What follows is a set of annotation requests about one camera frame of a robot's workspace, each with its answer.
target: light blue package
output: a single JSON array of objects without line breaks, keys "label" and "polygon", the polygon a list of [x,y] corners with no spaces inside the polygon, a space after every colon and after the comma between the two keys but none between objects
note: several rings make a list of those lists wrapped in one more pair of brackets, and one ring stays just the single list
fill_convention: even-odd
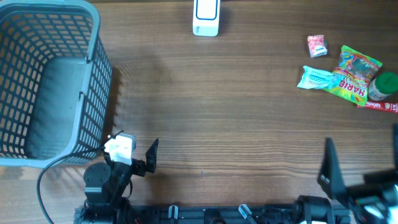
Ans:
[{"label": "light blue package", "polygon": [[328,71],[314,69],[308,66],[303,66],[304,74],[297,87],[304,89],[323,89],[334,88],[338,86],[344,76],[334,74]]}]

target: basket bottom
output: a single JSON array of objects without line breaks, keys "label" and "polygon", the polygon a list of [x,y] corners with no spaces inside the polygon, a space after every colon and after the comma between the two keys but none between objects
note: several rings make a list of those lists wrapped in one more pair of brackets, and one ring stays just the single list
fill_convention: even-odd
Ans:
[{"label": "basket bottom", "polygon": [[46,63],[27,133],[28,158],[50,159],[68,145],[85,69],[83,58],[55,58]]}]

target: bottle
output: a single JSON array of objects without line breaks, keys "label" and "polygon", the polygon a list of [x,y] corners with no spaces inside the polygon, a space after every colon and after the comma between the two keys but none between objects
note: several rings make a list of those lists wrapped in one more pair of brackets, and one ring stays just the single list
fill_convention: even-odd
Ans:
[{"label": "bottle", "polygon": [[368,96],[371,100],[380,101],[398,91],[398,76],[392,72],[384,72],[369,85]]}]

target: wire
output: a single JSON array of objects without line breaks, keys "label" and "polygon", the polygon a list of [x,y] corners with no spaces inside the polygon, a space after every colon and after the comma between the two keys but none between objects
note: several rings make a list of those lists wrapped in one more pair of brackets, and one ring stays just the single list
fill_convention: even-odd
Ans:
[{"label": "wire", "polygon": [[43,213],[44,213],[44,216],[46,217],[47,221],[49,221],[49,223],[54,224],[54,222],[51,220],[51,218],[49,217],[49,214],[47,213],[47,211],[46,211],[45,208],[44,208],[42,196],[41,196],[41,194],[40,194],[40,181],[42,180],[42,177],[43,177],[45,171],[47,171],[47,170],[48,170],[51,166],[53,166],[54,164],[56,164],[56,163],[58,163],[58,162],[60,162],[60,161],[62,161],[62,160],[64,160],[64,159],[66,159],[66,158],[69,158],[69,157],[72,157],[72,156],[79,156],[79,155],[81,155],[81,154],[86,154],[86,153],[89,153],[89,152],[99,151],[99,150],[101,150],[101,149],[104,149],[104,146],[98,147],[98,148],[96,148],[96,149],[90,149],[90,150],[87,150],[87,151],[81,151],[81,152],[71,153],[71,154],[68,154],[68,155],[66,155],[66,156],[59,157],[58,159],[52,161],[49,165],[47,165],[46,167],[44,167],[44,169],[43,169],[42,172],[40,173],[39,177],[37,178],[36,191],[37,191],[37,198],[38,198],[38,200],[39,200],[40,207],[42,208],[42,211],[43,211]]}]

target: gummy bear candy bag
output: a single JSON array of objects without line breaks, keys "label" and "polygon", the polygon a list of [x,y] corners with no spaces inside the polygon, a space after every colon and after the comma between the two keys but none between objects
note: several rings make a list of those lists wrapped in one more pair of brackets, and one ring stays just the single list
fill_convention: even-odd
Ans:
[{"label": "gummy bear candy bag", "polygon": [[343,75],[339,85],[324,90],[364,106],[368,101],[368,86],[382,63],[347,46],[341,48],[338,67],[333,73]]}]

